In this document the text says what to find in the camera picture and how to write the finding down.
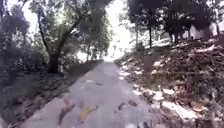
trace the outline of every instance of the fallen leaf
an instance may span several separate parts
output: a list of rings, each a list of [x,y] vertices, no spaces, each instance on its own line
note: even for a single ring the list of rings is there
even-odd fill
[[[61,112],[58,117],[58,124],[61,125],[64,117],[68,114],[69,111],[71,111],[75,104],[71,104],[67,99],[63,99],[65,106],[61,109]]]
[[[85,119],[91,114],[93,111],[96,111],[98,106],[86,107],[82,110],[81,114],[79,115],[79,120],[84,123]]]
[[[134,102],[133,100],[129,100],[128,103],[129,103],[131,106],[134,106],[134,107],[137,107],[137,106],[138,106],[137,103]]]
[[[123,107],[124,107],[124,105],[125,105],[125,103],[121,103],[117,108],[118,108],[118,110],[122,110],[123,109]]]
[[[205,105],[201,102],[191,101],[191,107],[196,112],[201,112],[206,109]]]

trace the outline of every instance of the ground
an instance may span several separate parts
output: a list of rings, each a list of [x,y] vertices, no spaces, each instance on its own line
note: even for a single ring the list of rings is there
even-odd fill
[[[143,124],[155,126],[158,116],[156,110],[133,93],[131,84],[122,80],[119,73],[120,69],[113,62],[99,64],[73,84],[68,93],[53,99],[21,127],[137,128]],[[61,112],[66,109],[66,105],[73,107],[61,118]]]
[[[224,49],[218,40],[188,41],[131,53],[117,64],[150,106],[175,113],[182,127],[223,127]]]
[[[46,103],[67,91],[80,76],[93,69],[98,62],[72,66],[66,74],[31,73],[18,78],[12,86],[0,92],[0,113],[12,127],[41,109]]]
[[[12,103],[1,106],[8,109],[3,117],[25,120],[21,128],[224,127],[224,49],[215,40],[141,49],[115,62],[102,62],[74,84],[6,90]]]

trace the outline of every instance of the concrete road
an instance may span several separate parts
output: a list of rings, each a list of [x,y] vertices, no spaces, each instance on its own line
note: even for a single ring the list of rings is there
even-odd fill
[[[99,64],[74,83],[63,98],[53,99],[21,128],[141,128],[143,122],[150,127],[154,115],[149,106],[133,93],[130,83],[121,80],[119,72],[113,62]],[[59,124],[66,103],[63,99],[75,107]]]

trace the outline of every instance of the hillside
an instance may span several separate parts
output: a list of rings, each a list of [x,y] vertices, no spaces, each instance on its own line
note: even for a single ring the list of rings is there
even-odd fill
[[[192,121],[199,128],[209,122],[223,125],[224,48],[218,42],[194,40],[146,49],[117,64],[136,94],[151,106],[159,104],[168,120],[176,117],[182,127]]]

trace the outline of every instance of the tree canopy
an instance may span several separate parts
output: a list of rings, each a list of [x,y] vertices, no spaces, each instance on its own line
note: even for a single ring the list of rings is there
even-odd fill
[[[210,0],[129,0],[128,2],[131,22],[148,28],[149,33],[151,29],[162,26],[171,37],[175,36],[175,42],[178,36],[189,31],[191,26],[197,30],[209,27],[217,20],[214,17],[216,14],[214,8],[220,10],[220,15],[222,10],[220,1],[215,1],[209,6]]]

